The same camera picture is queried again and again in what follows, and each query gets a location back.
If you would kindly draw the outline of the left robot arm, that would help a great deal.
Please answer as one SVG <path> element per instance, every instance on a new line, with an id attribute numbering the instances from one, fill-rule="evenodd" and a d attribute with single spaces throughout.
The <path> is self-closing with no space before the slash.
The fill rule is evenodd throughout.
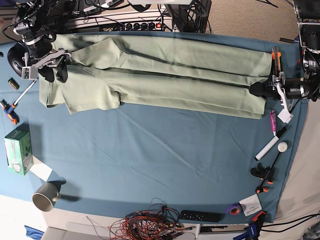
<path id="1" fill-rule="evenodd" d="M 272 49 L 272 68 L 268 80 L 254 83 L 249 92 L 257 97 L 272 98 L 285 103 L 302 99 L 317 101 L 320 98 L 320 2 L 318 0 L 293 0 L 292 5 L 298 25 L 300 58 L 298 63 L 303 77 L 285 78 L 281 54 Z"/>

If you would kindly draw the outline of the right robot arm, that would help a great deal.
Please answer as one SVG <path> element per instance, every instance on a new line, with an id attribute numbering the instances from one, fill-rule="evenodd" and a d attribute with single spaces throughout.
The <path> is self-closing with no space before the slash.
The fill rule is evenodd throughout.
<path id="1" fill-rule="evenodd" d="M 22 37 L 7 55 L 13 70 L 23 80 L 37 80 L 41 75 L 50 83 L 68 79 L 67 61 L 71 53 L 55 48 L 57 30 L 50 24 L 55 19 L 50 10 L 59 5 L 59 0 L 34 0 L 23 3 L 13 24 L 13 32 Z"/>

